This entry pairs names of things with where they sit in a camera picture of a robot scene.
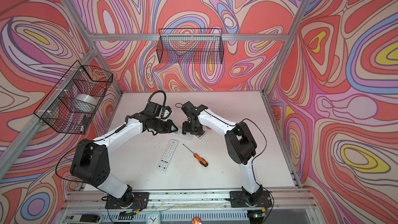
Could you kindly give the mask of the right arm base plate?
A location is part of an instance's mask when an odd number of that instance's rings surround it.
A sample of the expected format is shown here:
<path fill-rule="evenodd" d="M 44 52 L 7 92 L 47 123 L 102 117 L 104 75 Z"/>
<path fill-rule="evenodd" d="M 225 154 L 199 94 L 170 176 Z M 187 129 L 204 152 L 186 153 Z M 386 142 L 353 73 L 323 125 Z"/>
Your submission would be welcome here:
<path fill-rule="evenodd" d="M 273 200 L 268 191 L 258 191 L 254 194 L 241 191 L 230 191 L 230 197 L 226 199 L 233 208 L 261 207 L 268 209 L 273 206 Z"/>

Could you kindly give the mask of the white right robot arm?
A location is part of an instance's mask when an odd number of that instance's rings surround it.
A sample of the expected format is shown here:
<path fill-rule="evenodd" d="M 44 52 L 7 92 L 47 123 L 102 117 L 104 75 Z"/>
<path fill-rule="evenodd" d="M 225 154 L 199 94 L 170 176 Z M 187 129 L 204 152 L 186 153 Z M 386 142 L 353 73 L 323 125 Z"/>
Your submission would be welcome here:
<path fill-rule="evenodd" d="M 203 128 L 208 127 L 221 135 L 226 141 L 230 158 L 239 165 L 243 192 L 250 196 L 260 193 L 261 184 L 257 182 L 254 169 L 257 143 L 247 123 L 226 120 L 207 106 L 194 106 L 189 101 L 182 104 L 181 110 L 187 116 L 187 121 L 182 124 L 182 133 L 201 137 L 205 134 Z"/>

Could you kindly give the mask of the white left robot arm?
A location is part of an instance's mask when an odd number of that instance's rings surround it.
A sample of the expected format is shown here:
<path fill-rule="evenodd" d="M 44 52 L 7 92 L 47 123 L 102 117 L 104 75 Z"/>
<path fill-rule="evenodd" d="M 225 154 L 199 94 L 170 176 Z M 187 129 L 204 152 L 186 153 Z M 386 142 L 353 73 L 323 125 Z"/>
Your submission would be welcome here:
<path fill-rule="evenodd" d="M 170 119 L 162 120 L 141 113 L 126 116 L 121 126 L 107 134 L 78 143 L 70 167 L 71 175 L 116 199 L 126 198 L 129 186 L 111 173 L 109 155 L 145 131 L 152 135 L 169 134 L 177 132 L 178 128 Z"/>

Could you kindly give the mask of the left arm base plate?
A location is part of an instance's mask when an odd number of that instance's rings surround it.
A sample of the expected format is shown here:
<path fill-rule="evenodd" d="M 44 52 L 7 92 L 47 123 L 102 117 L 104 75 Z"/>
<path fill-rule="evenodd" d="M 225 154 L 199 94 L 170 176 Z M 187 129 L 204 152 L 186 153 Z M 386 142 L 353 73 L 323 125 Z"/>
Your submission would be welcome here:
<path fill-rule="evenodd" d="M 149 192 L 127 192 L 122 198 L 117 199 L 111 195 L 105 197 L 106 209 L 146 209 L 149 201 Z"/>

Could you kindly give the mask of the white remote control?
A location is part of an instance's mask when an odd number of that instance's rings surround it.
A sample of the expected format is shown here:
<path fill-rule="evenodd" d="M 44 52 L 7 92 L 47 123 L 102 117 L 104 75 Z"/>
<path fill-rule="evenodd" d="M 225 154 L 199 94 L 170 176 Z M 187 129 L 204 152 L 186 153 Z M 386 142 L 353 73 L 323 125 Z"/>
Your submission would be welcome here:
<path fill-rule="evenodd" d="M 179 137 L 179 138 L 182 138 L 182 139 L 184 139 L 184 140 L 187 140 L 187 141 L 192 140 L 192 135 L 191 135 L 190 133 L 185 133 L 185 134 L 183 134 L 182 129 L 179 129 L 178 131 L 175 131 L 175 132 L 173 132 L 172 134 L 175 135 L 175 136 L 177 136 L 177 137 Z"/>

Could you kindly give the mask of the orange handled screwdriver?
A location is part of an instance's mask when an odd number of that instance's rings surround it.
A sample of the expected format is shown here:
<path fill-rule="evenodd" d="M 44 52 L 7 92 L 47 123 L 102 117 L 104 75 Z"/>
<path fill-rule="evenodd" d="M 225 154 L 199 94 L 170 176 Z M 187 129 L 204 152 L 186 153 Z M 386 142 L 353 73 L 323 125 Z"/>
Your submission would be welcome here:
<path fill-rule="evenodd" d="M 200 157 L 197 153 L 193 152 L 193 151 L 192 151 L 191 149 L 189 149 L 188 146 L 186 146 L 185 144 L 183 144 L 183 146 L 193 154 L 194 158 L 200 163 L 200 165 L 202 165 L 202 166 L 205 167 L 205 168 L 208 167 L 208 162 L 207 162 L 205 159 L 203 159 L 202 157 Z"/>

